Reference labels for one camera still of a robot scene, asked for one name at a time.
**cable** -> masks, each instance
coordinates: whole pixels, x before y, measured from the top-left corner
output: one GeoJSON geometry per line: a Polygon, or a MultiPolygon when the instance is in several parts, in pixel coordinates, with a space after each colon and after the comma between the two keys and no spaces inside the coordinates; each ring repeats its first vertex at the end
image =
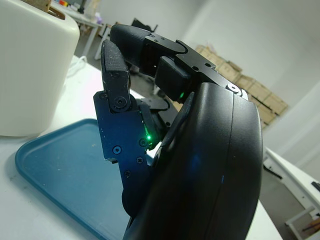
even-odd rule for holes
{"type": "Polygon", "coordinates": [[[69,70],[66,74],[67,78],[74,76],[79,70],[85,67],[86,63],[88,62],[86,56],[81,56],[78,61],[70,63],[69,70]]]}

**screw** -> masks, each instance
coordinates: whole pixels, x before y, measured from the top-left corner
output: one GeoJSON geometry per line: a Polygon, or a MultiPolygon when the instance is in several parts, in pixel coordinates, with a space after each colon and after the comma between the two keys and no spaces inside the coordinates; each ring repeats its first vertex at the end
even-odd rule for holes
{"type": "Polygon", "coordinates": [[[124,172],[124,176],[128,179],[131,176],[131,172],[129,170],[124,172]]]}
{"type": "Polygon", "coordinates": [[[139,144],[141,147],[145,147],[147,146],[147,140],[145,140],[144,138],[141,138],[139,141],[139,144]]]}
{"type": "Polygon", "coordinates": [[[137,157],[137,159],[136,159],[136,163],[137,164],[142,164],[144,162],[144,159],[142,158],[142,157],[137,157]]]}
{"type": "Polygon", "coordinates": [[[120,154],[121,153],[121,147],[120,146],[114,146],[113,149],[112,149],[112,152],[114,154],[120,154]]]}
{"type": "Polygon", "coordinates": [[[117,108],[117,109],[121,109],[123,107],[125,107],[127,105],[127,100],[123,97],[123,96],[117,96],[114,100],[113,100],[113,105],[117,108]]]}
{"type": "Polygon", "coordinates": [[[107,99],[108,95],[106,93],[101,93],[99,97],[104,100],[107,99]]]}

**table leg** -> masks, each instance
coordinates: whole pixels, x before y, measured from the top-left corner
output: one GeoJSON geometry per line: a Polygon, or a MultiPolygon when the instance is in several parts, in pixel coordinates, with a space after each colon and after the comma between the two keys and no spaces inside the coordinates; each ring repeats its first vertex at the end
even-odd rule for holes
{"type": "Polygon", "coordinates": [[[286,225],[292,224],[295,220],[301,218],[302,216],[310,213],[311,211],[315,210],[314,206],[310,206],[307,209],[303,210],[302,212],[298,213],[294,217],[290,218],[288,221],[285,222],[286,225]]]}
{"type": "Polygon", "coordinates": [[[307,209],[303,210],[302,212],[298,213],[297,215],[295,215],[294,217],[290,218],[288,221],[285,222],[285,225],[287,225],[292,230],[293,234],[296,236],[296,238],[298,240],[303,240],[303,239],[299,235],[299,232],[297,231],[297,229],[295,228],[293,223],[294,223],[295,220],[301,218],[302,216],[310,213],[313,210],[315,210],[314,206],[310,206],[307,209]]]}
{"type": "Polygon", "coordinates": [[[87,54],[89,52],[89,49],[90,49],[90,47],[92,45],[92,42],[94,41],[94,38],[96,36],[97,30],[98,30],[97,26],[95,26],[94,28],[91,29],[91,33],[90,33],[90,36],[88,38],[88,41],[86,41],[82,56],[87,56],[87,54]]]}
{"type": "Polygon", "coordinates": [[[94,59],[95,60],[99,60],[101,58],[101,46],[102,46],[102,43],[104,40],[107,39],[107,36],[108,36],[108,27],[105,28],[105,31],[104,31],[104,34],[102,36],[102,39],[100,41],[100,44],[99,44],[99,47],[98,49],[96,50],[96,53],[95,53],[95,56],[94,56],[94,59]]]}

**black rubber fingertip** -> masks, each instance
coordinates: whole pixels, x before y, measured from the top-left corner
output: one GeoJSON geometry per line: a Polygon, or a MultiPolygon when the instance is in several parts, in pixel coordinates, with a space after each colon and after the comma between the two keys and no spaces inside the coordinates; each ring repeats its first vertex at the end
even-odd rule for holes
{"type": "Polygon", "coordinates": [[[150,34],[150,31],[135,26],[117,24],[111,28],[110,40],[117,45],[127,62],[139,67],[144,40],[150,34]]]}

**white table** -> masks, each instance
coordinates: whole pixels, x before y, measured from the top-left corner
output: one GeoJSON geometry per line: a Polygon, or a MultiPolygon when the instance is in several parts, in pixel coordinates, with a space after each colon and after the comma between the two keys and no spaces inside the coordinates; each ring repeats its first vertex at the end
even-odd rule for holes
{"type": "Polygon", "coordinates": [[[88,26],[92,27],[92,30],[90,32],[90,36],[89,36],[88,40],[86,41],[85,47],[84,47],[83,52],[82,52],[82,56],[86,56],[88,54],[88,52],[89,52],[89,49],[90,49],[93,41],[94,41],[94,38],[96,36],[98,27],[102,27],[102,25],[90,20],[85,15],[83,15],[83,14],[77,12],[77,11],[74,11],[74,10],[72,10],[70,8],[67,8],[65,6],[62,6],[62,5],[60,5],[60,4],[58,4],[58,3],[54,2],[54,1],[51,2],[51,7],[54,7],[55,9],[63,12],[64,14],[69,15],[76,22],[78,22],[80,24],[85,24],[85,25],[88,25],[88,26]]]}
{"type": "MultiPolygon", "coordinates": [[[[313,177],[306,174],[304,171],[299,169],[298,167],[294,166],[274,151],[270,150],[269,148],[265,149],[265,155],[268,157],[276,166],[289,178],[292,183],[299,188],[302,192],[303,196],[306,197],[312,204],[312,206],[308,207],[307,209],[303,210],[302,212],[298,213],[294,217],[290,218],[285,222],[287,226],[289,226],[297,237],[298,240],[302,240],[299,232],[293,225],[293,222],[303,215],[310,213],[313,210],[317,210],[320,212],[320,191],[318,191],[313,185],[312,182],[318,182],[313,177]]],[[[311,235],[307,238],[307,240],[319,240],[320,239],[320,231],[311,235]]]]}
{"type": "MultiPolygon", "coordinates": [[[[52,124],[43,134],[84,118],[96,118],[93,95],[102,89],[101,72],[86,63],[83,69],[66,79],[52,124]]],[[[141,97],[133,91],[131,94],[141,97]]],[[[19,175],[15,153],[28,140],[30,138],[0,136],[0,239],[96,240],[19,175]]],[[[246,239],[282,239],[260,202],[246,239]]]]}

